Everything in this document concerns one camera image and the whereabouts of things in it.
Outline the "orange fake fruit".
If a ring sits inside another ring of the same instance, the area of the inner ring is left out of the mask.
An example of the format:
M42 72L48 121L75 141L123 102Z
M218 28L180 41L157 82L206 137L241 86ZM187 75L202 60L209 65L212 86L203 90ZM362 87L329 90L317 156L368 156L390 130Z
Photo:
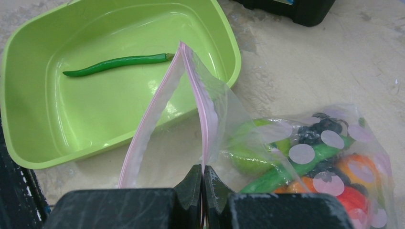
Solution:
M377 189L381 186L381 177L374 162L367 156L352 154L343 156L336 164L351 181L361 184L368 190Z

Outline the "red fake food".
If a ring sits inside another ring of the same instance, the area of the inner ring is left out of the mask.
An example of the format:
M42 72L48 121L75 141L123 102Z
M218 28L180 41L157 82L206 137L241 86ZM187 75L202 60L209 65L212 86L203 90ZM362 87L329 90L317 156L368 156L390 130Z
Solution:
M344 191L337 196L351 219L365 223L368 218L367 197L353 187L345 186Z

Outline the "green fake apple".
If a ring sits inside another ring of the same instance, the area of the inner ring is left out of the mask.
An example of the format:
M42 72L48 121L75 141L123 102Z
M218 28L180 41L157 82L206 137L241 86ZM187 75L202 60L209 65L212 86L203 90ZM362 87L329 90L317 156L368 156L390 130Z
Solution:
M292 132L292 125L283 120L259 118L246 122L228 138L229 157L240 173L263 174L288 157Z

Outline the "black fake grapes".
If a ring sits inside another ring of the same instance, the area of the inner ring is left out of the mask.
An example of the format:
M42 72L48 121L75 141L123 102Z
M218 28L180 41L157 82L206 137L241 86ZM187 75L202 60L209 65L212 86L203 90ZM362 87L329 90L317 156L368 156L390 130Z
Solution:
M320 121L311 126L301 126L298 129L298 142L300 144L318 145L321 143L321 133L323 131L330 130L341 134L343 130L342 123L347 125L346 121L333 118L325 113L315 113L312 117L317 117Z

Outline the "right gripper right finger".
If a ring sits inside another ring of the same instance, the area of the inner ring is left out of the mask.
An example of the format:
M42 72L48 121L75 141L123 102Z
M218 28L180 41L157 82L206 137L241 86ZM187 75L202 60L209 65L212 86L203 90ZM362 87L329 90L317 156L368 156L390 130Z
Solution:
M337 198L322 193L233 192L211 166L203 175L208 229L352 229Z

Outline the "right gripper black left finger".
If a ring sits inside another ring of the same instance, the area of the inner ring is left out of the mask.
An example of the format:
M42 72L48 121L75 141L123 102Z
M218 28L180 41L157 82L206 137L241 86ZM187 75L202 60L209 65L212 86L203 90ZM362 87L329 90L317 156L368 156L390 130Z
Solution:
M174 188L76 190L56 203L45 229L198 229L202 167Z

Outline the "clear zip top bag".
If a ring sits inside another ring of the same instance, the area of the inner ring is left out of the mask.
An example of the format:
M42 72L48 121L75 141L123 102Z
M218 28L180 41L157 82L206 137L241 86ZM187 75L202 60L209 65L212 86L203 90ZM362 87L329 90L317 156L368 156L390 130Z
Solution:
M237 193L326 193L356 229L397 229L387 152L353 104L253 119L180 42L129 145L118 186L167 187L198 160Z

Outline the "green fake pepper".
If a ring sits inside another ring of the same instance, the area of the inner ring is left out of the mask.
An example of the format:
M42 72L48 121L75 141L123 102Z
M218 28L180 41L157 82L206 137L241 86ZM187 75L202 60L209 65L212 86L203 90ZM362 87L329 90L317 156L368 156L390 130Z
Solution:
M156 64L162 62L170 62L173 60L175 54L173 53L160 53L154 55L138 55L138 56L128 56L115 58L103 62L99 62L92 66L75 70L75 71L64 71L63 74L68 77L82 77L89 76L96 73L104 72L107 70L126 67L130 65L143 65L143 64Z
M326 144L310 146L313 158L306 164L300 164L281 155L271 155L272 148L264 147L264 153L257 153L244 146L234 146L230 153L234 166L243 173L260 177L253 180L240 193L270 193L285 185L299 181L302 176L312 172L314 168L335 157L341 150Z

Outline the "green plastic tray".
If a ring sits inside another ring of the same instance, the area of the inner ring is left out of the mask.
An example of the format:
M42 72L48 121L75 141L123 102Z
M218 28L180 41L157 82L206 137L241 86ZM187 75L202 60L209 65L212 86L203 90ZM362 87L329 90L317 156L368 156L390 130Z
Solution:
M74 0L25 22L2 58L0 110L10 157L42 169L128 143L169 64L78 78L64 72L174 53L180 42L234 85L241 54L215 0Z

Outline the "black plastic toolbox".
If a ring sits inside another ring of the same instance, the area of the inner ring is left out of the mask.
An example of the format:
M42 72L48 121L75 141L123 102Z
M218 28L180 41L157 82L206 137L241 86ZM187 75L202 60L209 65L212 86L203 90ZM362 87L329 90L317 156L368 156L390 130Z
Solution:
M319 25L335 0L236 0L250 10L264 10L293 20L306 27Z

